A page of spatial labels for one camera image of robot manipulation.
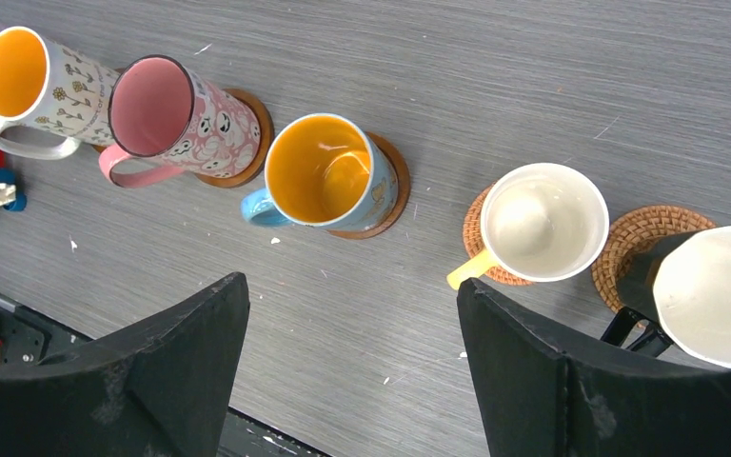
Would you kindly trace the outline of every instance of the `blue mug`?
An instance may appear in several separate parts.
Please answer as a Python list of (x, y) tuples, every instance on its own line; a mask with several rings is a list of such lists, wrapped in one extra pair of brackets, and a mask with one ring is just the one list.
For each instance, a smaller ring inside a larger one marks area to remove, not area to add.
[(265, 161), (265, 187), (243, 199), (240, 211), (256, 226), (301, 224), (365, 231), (396, 206), (396, 170), (354, 123), (316, 113), (279, 133)]

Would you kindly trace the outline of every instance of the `pink mug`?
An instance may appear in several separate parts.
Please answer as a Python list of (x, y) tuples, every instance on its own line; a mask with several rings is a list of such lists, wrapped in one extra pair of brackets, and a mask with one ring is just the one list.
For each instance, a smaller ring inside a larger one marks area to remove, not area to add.
[[(143, 57), (119, 75), (108, 107), (116, 144), (99, 168), (116, 186), (140, 188), (191, 171), (232, 178), (253, 162), (262, 130), (245, 103), (164, 55)], [(114, 168), (129, 159), (159, 167), (135, 173)]]

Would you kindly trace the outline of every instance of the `blue handle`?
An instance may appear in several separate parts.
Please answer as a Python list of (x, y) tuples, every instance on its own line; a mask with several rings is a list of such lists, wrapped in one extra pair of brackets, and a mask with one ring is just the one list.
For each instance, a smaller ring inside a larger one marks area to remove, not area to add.
[(273, 197), (270, 196), (267, 188), (256, 190), (243, 198), (240, 211), (242, 217), (254, 226), (279, 227), (292, 224), (292, 221), (276, 208)]

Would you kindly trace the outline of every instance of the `wicker coaster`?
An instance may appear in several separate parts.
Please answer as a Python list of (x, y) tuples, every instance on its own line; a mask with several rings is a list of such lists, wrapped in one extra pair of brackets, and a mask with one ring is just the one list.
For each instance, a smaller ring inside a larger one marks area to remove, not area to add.
[(399, 220), (399, 216), (402, 215), (402, 211), (404, 211), (407, 206), (407, 200), (410, 198), (410, 169), (407, 167), (405, 158), (399, 150), (391, 144), (391, 142), (382, 136), (372, 131), (367, 131), (365, 134), (368, 135), (368, 138), (371, 138), (371, 141), (377, 145), (377, 148), (385, 154), (385, 158), (388, 159), (388, 162), (390, 162), (393, 169), (396, 171), (396, 182), (397, 186), (399, 186), (399, 194), (396, 197), (396, 205), (394, 205), (393, 210), (377, 227), (365, 231), (328, 231), (335, 236), (346, 238), (347, 240), (365, 240), (366, 238), (377, 236), (390, 229), (390, 227)]
[(617, 313), (623, 303), (616, 283), (629, 271), (634, 254), (648, 251), (664, 236), (715, 226), (710, 219), (681, 207), (656, 205), (626, 213), (612, 224), (606, 245), (593, 262), (595, 288), (612, 312)]
[(267, 110), (265, 104), (256, 95), (242, 89), (224, 89), (224, 91), (246, 104), (256, 114), (256, 118), (259, 120), (259, 130), (262, 133), (259, 141), (259, 149), (256, 151), (256, 155), (253, 156), (253, 162), (236, 176), (215, 178), (200, 173), (195, 173), (195, 176), (204, 183), (218, 188), (238, 188), (250, 182), (250, 180), (258, 176), (262, 171), (262, 167), (265, 165), (267, 151), (270, 150), (270, 145), (273, 143), (273, 138), (275, 137), (275, 129), (273, 128), (273, 119), (270, 117), (270, 111)]
[[(489, 186), (478, 195), (478, 198), (472, 202), (472, 206), (469, 207), (464, 218), (464, 247), (470, 259), (484, 250), (484, 239), (481, 237), (481, 209), (484, 207), (484, 200), (492, 186)], [(510, 286), (530, 286), (534, 284), (528, 280), (514, 276), (502, 267), (490, 269), (486, 273), (486, 276), (498, 283), (508, 284)]]

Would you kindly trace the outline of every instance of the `gray wooden table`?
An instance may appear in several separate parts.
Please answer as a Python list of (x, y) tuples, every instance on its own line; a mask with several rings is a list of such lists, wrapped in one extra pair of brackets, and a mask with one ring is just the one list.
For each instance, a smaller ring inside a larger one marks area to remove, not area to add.
[[(731, 224), (731, 0), (0, 0), (0, 20), (114, 67), (165, 53), (258, 94), (277, 129), (330, 111), (403, 152), (407, 211), (363, 242), (246, 225), (261, 177), (118, 189), (90, 150), (13, 160), (30, 203), (0, 212), (0, 291), (94, 337), (244, 272), (231, 403), (333, 454), (487, 454), (445, 276), (509, 170), (579, 169), (613, 218), (669, 203)], [(588, 272), (499, 289), (596, 336), (612, 317)]]

